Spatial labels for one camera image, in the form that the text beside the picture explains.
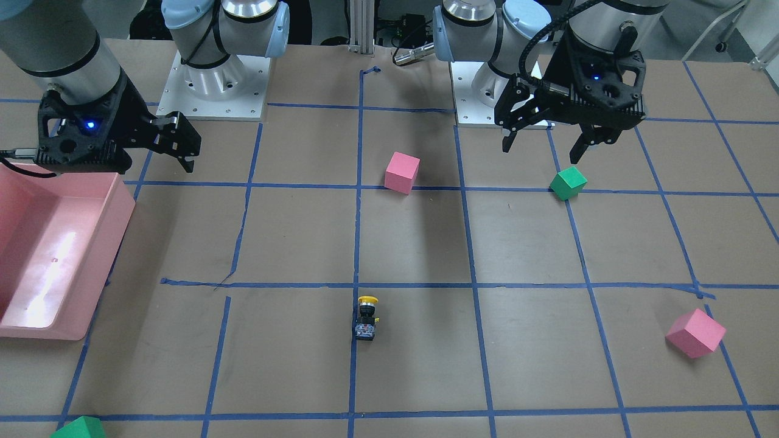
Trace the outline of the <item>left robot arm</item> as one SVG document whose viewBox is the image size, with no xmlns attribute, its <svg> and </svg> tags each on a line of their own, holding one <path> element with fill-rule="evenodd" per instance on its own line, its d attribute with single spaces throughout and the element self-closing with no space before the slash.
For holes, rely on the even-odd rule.
<svg viewBox="0 0 779 438">
<path fill-rule="evenodd" d="M 506 83 L 493 92 L 493 120 L 509 152 L 540 121 L 581 129 L 568 157 L 614 144 L 646 117 L 641 44 L 668 1 L 576 1 L 553 18 L 535 1 L 442 1 L 432 35 L 441 61 L 483 62 Z"/>
</svg>

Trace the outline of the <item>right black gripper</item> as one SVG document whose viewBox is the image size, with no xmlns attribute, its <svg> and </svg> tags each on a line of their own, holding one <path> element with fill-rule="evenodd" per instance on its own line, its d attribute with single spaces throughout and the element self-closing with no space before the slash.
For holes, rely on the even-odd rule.
<svg viewBox="0 0 779 438">
<path fill-rule="evenodd" d="M 51 84 L 37 111 L 39 167 L 131 167 L 128 148 L 145 148 L 175 158 L 192 173 L 202 137 L 179 111 L 154 116 L 128 75 L 94 102 L 66 103 Z"/>
</svg>

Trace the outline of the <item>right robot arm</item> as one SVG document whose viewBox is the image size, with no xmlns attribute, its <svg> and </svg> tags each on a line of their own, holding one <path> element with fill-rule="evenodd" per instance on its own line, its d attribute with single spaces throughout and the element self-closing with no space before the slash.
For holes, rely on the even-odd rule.
<svg viewBox="0 0 779 438">
<path fill-rule="evenodd" d="M 163 1 L 186 84 L 198 97 L 242 85 L 240 56 L 281 57 L 283 1 Z M 123 174 L 129 148 L 175 158 L 192 172 L 202 138 L 180 111 L 154 116 L 80 1 L 3 1 L 2 51 L 43 90 L 37 146 L 3 150 L 2 165 L 32 178 Z"/>
</svg>

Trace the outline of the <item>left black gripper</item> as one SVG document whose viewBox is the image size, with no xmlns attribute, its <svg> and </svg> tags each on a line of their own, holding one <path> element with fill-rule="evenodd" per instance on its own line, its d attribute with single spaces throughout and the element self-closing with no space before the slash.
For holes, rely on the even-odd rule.
<svg viewBox="0 0 779 438">
<path fill-rule="evenodd" d="M 495 106 L 494 122 L 505 131 L 501 149 L 508 153 L 520 130 L 540 121 L 581 128 L 568 153 L 578 164 L 584 153 L 602 142 L 614 144 L 621 130 L 646 118 L 643 84 L 646 62 L 639 50 L 623 57 L 586 46 L 559 46 L 533 91 L 518 75 L 510 78 Z"/>
</svg>

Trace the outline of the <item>pink cube near left arm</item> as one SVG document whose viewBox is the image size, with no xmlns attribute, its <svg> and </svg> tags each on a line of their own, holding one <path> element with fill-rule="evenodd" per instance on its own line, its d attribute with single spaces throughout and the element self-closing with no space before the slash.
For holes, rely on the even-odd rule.
<svg viewBox="0 0 779 438">
<path fill-rule="evenodd" d="M 688 358 L 696 360 L 715 352 L 726 333 L 724 326 L 706 311 L 696 308 L 679 316 L 665 338 Z"/>
</svg>

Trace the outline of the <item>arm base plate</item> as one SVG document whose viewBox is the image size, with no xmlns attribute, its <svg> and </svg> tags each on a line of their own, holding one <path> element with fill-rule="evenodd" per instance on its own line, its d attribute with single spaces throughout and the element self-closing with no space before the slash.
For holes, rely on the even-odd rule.
<svg viewBox="0 0 779 438">
<path fill-rule="evenodd" d="M 470 128 L 498 128 L 494 108 L 508 80 L 485 62 L 450 63 L 457 124 Z"/>
<path fill-rule="evenodd" d="M 272 59 L 232 55 L 221 66 L 195 69 L 175 55 L 156 116 L 179 111 L 190 121 L 262 119 Z"/>
</svg>

